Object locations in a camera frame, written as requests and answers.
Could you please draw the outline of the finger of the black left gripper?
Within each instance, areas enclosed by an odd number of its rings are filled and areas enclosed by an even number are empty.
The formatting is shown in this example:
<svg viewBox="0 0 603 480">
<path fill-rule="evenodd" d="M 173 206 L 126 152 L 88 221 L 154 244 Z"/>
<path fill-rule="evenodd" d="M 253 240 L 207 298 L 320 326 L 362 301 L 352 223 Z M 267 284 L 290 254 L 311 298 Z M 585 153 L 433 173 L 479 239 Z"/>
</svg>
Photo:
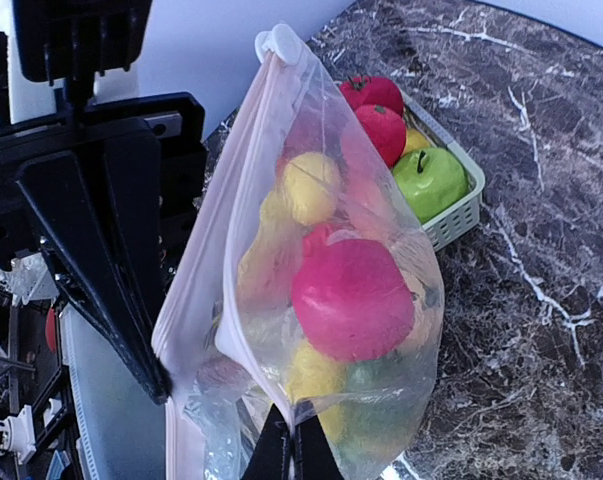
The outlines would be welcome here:
<svg viewBox="0 0 603 480">
<path fill-rule="evenodd" d="M 17 184 L 61 290 L 156 404 L 170 380 L 150 347 L 160 273 L 161 145 L 141 118 L 87 127 L 80 145 L 26 162 Z"/>
</svg>

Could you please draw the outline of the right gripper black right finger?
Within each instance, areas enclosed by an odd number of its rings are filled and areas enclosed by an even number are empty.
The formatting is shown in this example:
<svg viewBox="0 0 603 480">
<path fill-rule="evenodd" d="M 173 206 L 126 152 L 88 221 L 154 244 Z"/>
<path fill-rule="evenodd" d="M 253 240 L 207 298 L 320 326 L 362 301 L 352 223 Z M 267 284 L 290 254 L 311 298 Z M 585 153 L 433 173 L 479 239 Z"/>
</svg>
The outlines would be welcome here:
<svg viewBox="0 0 603 480">
<path fill-rule="evenodd" d="M 296 426 L 293 458 L 296 480 L 342 480 L 318 417 Z"/>
</svg>

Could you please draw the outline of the clear dotted zip bag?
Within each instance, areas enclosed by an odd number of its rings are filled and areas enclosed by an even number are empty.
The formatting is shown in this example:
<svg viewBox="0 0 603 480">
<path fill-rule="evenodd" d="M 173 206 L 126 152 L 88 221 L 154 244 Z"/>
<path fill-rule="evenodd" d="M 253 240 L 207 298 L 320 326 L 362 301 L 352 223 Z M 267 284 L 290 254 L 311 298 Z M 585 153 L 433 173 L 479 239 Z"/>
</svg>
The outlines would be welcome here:
<svg viewBox="0 0 603 480">
<path fill-rule="evenodd" d="M 319 58 L 255 40 L 238 111 L 152 336 L 170 479 L 375 479 L 437 372 L 433 246 Z"/>
</svg>

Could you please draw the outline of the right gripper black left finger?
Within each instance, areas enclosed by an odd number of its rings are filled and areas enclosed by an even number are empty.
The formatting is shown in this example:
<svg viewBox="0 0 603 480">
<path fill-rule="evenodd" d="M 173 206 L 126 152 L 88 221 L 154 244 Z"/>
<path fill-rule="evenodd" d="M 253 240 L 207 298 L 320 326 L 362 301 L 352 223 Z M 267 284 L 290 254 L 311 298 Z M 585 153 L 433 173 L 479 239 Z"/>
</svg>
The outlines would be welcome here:
<svg viewBox="0 0 603 480">
<path fill-rule="evenodd" d="M 242 480 L 288 480 L 291 435 L 276 405 L 270 408 Z"/>
</svg>

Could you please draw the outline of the yellow toy mango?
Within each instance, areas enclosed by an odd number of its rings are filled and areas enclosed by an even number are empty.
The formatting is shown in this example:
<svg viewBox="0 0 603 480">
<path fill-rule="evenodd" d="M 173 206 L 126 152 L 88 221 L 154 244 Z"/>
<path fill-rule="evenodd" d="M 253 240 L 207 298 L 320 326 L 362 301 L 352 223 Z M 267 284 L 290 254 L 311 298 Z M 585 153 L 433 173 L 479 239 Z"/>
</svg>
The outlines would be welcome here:
<svg viewBox="0 0 603 480">
<path fill-rule="evenodd" d="M 290 215 L 279 190 L 260 206 L 259 228 L 238 266 L 237 301 L 250 311 L 285 308 L 303 259 L 304 228 Z"/>
</svg>

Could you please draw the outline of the red toy apple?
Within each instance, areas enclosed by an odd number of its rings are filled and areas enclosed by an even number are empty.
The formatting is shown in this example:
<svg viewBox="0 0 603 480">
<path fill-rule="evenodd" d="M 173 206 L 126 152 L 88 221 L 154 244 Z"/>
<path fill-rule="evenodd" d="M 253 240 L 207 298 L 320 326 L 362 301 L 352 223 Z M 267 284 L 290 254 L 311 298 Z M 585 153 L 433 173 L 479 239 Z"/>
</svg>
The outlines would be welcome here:
<svg viewBox="0 0 603 480">
<path fill-rule="evenodd" d="M 296 273 L 291 299 L 309 343 L 339 362 L 380 358 L 415 324 L 412 291 L 389 250 L 373 240 L 320 247 Z"/>
</svg>

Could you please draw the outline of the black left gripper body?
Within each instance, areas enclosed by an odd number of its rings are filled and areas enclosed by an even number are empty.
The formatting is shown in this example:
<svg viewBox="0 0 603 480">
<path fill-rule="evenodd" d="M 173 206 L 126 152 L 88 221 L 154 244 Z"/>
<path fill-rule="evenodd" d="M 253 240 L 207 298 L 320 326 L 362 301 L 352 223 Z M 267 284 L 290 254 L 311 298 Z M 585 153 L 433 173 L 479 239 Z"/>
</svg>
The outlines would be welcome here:
<svg viewBox="0 0 603 480">
<path fill-rule="evenodd" d="M 205 111 L 188 93 L 0 128 L 0 267 L 59 236 L 79 257 L 176 263 L 203 187 Z"/>
</svg>

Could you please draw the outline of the green toy bitter gourd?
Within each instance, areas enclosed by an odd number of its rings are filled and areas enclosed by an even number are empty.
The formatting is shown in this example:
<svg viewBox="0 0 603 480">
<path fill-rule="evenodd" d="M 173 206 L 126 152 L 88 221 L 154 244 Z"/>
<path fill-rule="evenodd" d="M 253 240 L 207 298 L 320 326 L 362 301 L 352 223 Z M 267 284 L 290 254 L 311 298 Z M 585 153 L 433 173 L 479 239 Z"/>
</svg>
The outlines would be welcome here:
<svg viewBox="0 0 603 480">
<path fill-rule="evenodd" d="M 398 455 L 415 435 L 430 391 L 400 359 L 356 363 L 347 373 L 346 451 L 375 460 Z"/>
</svg>

